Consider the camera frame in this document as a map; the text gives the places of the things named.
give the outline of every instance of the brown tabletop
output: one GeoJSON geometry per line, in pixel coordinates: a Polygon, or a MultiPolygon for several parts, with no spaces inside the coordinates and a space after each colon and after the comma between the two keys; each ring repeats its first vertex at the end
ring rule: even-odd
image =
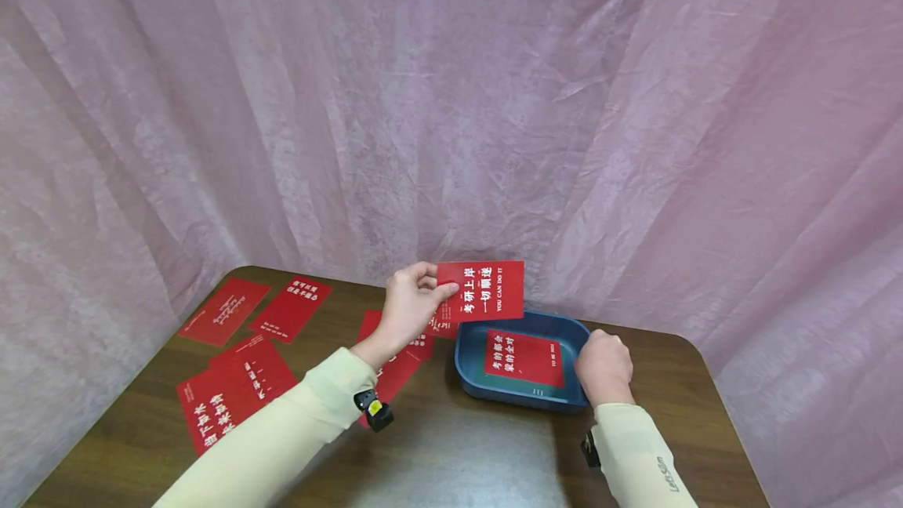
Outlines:
{"type": "MultiPolygon", "coordinates": [[[[242,267],[225,278],[284,287],[293,273],[242,267]]],[[[337,347],[350,347],[384,288],[331,285],[301,335],[277,347],[299,379],[337,347]]],[[[272,290],[263,304],[277,294],[272,290]]],[[[251,335],[245,320],[230,343],[251,335]]],[[[596,324],[587,323],[588,328],[596,324]]],[[[652,414],[699,506],[767,506],[702,356],[678,336],[602,325],[635,364],[636,401],[652,414]]],[[[224,348],[173,336],[47,477],[25,506],[150,506],[197,458],[176,384],[224,348]]],[[[379,435],[355,424],[309,466],[280,506],[617,506],[578,444],[593,413],[555,414],[464,393],[454,342],[438,340],[392,401],[379,435]]]]}

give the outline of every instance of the pink curtain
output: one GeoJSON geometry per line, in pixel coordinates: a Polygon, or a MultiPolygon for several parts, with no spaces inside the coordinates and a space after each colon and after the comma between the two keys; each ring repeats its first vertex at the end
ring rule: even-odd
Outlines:
{"type": "Polygon", "coordinates": [[[231,268],[485,257],[899,506],[901,91],[903,0],[0,0],[0,504],[231,268]]]}

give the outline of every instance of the plastic tray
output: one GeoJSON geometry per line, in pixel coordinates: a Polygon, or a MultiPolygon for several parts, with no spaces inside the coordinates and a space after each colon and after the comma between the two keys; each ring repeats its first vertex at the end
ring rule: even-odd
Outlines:
{"type": "Polygon", "coordinates": [[[588,339],[589,330],[574,318],[542,312],[527,311],[523,318],[515,320],[463,322],[458,328],[454,365],[465,392],[472,397],[547,411],[577,412],[589,406],[574,370],[577,355],[588,339]],[[564,388],[487,375],[484,365],[490,328],[558,341],[564,361],[564,388]]]}

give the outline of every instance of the printed card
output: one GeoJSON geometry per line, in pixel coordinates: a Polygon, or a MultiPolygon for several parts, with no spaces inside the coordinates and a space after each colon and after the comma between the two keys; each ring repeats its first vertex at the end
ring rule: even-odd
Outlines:
{"type": "Polygon", "coordinates": [[[524,262],[439,263],[439,284],[461,287],[439,306],[439,322],[504,320],[524,316],[524,262]]]}
{"type": "Polygon", "coordinates": [[[564,388],[560,344],[553,339],[489,329],[484,370],[487,375],[564,388]]]}
{"type": "Polygon", "coordinates": [[[238,363],[203,371],[176,389],[198,455],[263,407],[238,363]]]}
{"type": "Polygon", "coordinates": [[[433,319],[426,326],[426,334],[436,337],[444,337],[445,339],[455,339],[458,337],[458,322],[451,320],[440,320],[439,311],[433,314],[433,319]]]}
{"type": "Polygon", "coordinates": [[[296,276],[263,308],[251,330],[291,343],[330,292],[328,285],[296,276]]]}
{"type": "MultiPolygon", "coordinates": [[[[361,323],[361,330],[357,332],[357,341],[362,341],[364,337],[368,337],[379,325],[383,313],[380,310],[368,310],[364,312],[364,321],[361,323]]],[[[433,344],[435,337],[430,334],[421,334],[414,341],[410,342],[404,348],[404,352],[414,356],[417,361],[426,361],[433,357],[433,344]]]]}
{"type": "Polygon", "coordinates": [[[212,367],[230,363],[241,365],[245,383],[251,385],[264,405],[298,383],[273,342],[260,334],[210,359],[212,367]]]}
{"type": "Polygon", "coordinates": [[[269,291],[267,285],[230,278],[189,318],[178,334],[223,347],[269,291]]]}
{"type": "MultiPolygon", "coordinates": [[[[420,366],[420,360],[414,355],[399,353],[388,360],[382,369],[376,372],[376,397],[381,402],[391,402],[398,394],[414,371],[420,366]]],[[[361,415],[357,421],[363,426],[368,426],[367,416],[361,415]]]]}

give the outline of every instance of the arm sleeve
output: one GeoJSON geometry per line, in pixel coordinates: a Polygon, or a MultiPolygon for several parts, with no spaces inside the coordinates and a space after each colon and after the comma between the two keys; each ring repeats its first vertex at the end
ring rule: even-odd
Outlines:
{"type": "Polygon", "coordinates": [[[602,473],[620,508],[695,508],[671,449],[645,409],[596,407],[593,441],[602,473]]]}
{"type": "Polygon", "coordinates": [[[376,374],[341,348],[194,462],[154,506],[268,506],[361,415],[353,397],[376,374]]]}

